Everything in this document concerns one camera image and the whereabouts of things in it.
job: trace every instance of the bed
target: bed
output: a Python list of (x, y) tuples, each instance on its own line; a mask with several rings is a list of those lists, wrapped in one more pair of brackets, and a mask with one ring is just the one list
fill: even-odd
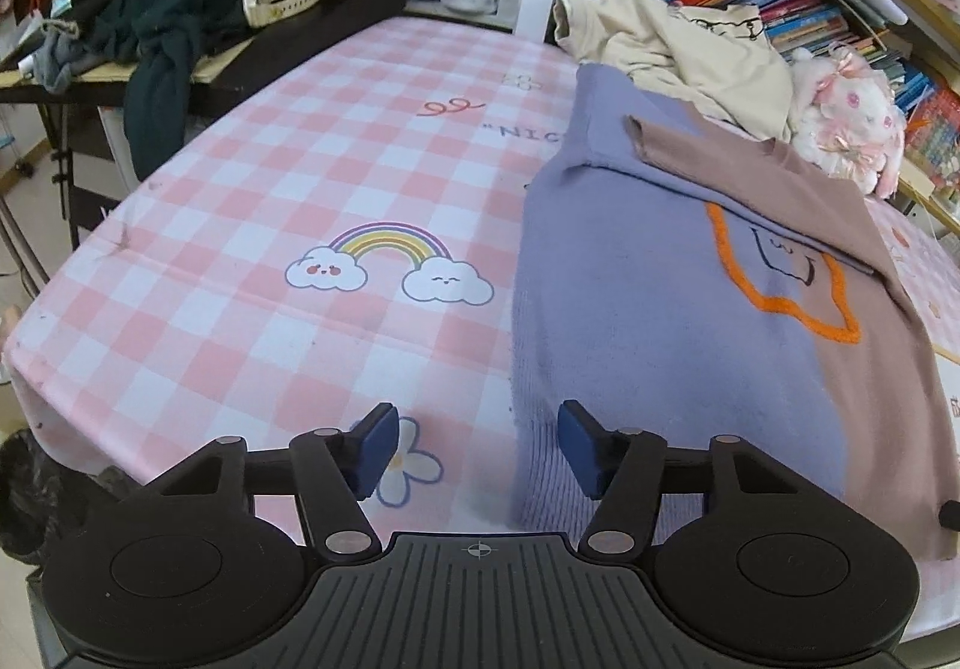
[[(5, 359), (37, 438), (66, 466), (146, 482), (222, 434), (285, 446), (387, 400), (402, 420), (364, 504), (378, 533), (520, 530), (512, 278), (525, 186), (563, 140), (575, 78), (553, 47), (401, 18), (267, 87), (28, 309)], [(960, 271), (868, 205), (960, 439)], [(258, 512), (296, 533), (288, 499)], [(960, 560), (920, 571), (908, 638), (960, 623)]]

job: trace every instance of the gray cloth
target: gray cloth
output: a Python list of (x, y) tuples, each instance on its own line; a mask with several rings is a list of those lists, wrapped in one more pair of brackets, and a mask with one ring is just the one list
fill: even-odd
[(44, 29), (43, 46), (34, 54), (34, 76), (51, 95), (62, 95), (74, 76), (93, 70), (107, 58), (88, 52), (75, 37), (56, 25)]

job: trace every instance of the stuffed bunny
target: stuffed bunny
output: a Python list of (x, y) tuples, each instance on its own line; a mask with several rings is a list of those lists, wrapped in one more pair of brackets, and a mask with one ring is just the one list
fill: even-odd
[(906, 119), (882, 71), (850, 47), (814, 57), (794, 52), (789, 124), (800, 157), (832, 178), (850, 179), (867, 196), (896, 191)]

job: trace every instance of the rainbow print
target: rainbow print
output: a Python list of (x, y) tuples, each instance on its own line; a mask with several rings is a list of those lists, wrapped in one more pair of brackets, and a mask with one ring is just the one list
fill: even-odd
[(450, 252), (436, 236), (415, 225), (369, 223), (347, 230), (330, 242), (334, 252), (342, 252), (355, 261), (374, 249), (398, 249), (419, 268), (431, 257), (450, 259)]

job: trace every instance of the orange embroidery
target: orange embroidery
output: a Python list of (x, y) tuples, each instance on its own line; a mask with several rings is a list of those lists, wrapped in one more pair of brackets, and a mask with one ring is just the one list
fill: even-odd
[(823, 338), (829, 338), (831, 341), (838, 341), (838, 343), (842, 344), (856, 344), (860, 342), (860, 325), (856, 321), (856, 317), (853, 316), (850, 306), (847, 304), (847, 281), (843, 275), (843, 268), (840, 268), (839, 263), (837, 263), (832, 255), (822, 253), (824, 263), (827, 264), (827, 270), (830, 273), (830, 296), (833, 298), (833, 303), (836, 304), (841, 316), (843, 316), (845, 326), (843, 328), (839, 328), (836, 325), (829, 325), (822, 320), (815, 319), (791, 298), (764, 295), (757, 290), (757, 288), (752, 285), (750, 279), (747, 278), (747, 275), (743, 272), (743, 269), (736, 261), (736, 257), (733, 255), (733, 248), (730, 244), (730, 233), (727, 230), (726, 220), (724, 220), (723, 209), (716, 203), (707, 203), (706, 206), (707, 216), (713, 225), (713, 238), (716, 240), (717, 254), (720, 257), (720, 262), (723, 263), (723, 267), (726, 269), (727, 276), (731, 278), (731, 282), (739, 287), (739, 290), (743, 295), (747, 296), (747, 300), (749, 300), (752, 305), (760, 309), (760, 311), (766, 311), (769, 314), (789, 314), (789, 316), (798, 319), (800, 324), (803, 324), (803, 327), (811, 333), (822, 335)]

